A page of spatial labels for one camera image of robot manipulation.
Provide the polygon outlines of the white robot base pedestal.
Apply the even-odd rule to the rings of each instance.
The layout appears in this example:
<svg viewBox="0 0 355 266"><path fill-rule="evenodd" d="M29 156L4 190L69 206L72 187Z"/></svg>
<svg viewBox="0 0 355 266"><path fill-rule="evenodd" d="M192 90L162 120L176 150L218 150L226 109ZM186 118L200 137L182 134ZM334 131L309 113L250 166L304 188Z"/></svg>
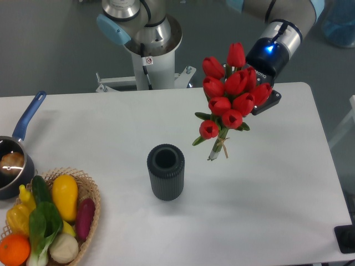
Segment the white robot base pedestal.
<svg viewBox="0 0 355 266"><path fill-rule="evenodd" d="M102 1L100 31L122 45L133 63L138 90L187 88L196 69L175 72L175 51L182 41L178 21L166 13L165 1Z"/></svg>

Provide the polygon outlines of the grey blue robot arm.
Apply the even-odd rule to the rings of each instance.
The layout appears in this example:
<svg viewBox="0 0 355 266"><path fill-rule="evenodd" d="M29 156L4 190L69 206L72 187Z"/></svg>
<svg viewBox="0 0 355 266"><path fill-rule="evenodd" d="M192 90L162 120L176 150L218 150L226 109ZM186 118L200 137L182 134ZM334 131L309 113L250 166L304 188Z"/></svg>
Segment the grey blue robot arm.
<svg viewBox="0 0 355 266"><path fill-rule="evenodd" d="M257 84L274 85L324 9L324 1L226 1L241 13L259 18L267 27L246 56Z"/></svg>

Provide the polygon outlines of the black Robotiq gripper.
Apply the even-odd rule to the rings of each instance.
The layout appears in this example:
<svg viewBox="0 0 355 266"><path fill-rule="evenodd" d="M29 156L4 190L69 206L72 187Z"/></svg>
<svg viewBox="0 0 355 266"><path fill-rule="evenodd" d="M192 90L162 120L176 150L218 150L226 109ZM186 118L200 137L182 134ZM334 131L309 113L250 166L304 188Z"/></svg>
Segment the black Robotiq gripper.
<svg viewBox="0 0 355 266"><path fill-rule="evenodd" d="M273 86L288 61L288 50L271 38L260 38L247 54L241 43L232 43L225 64L225 78L238 70L252 67L256 72L257 84L269 83ZM272 108L280 102L281 98L282 95L278 91L272 90L262 105L254 106L251 114L256 116Z"/></svg>

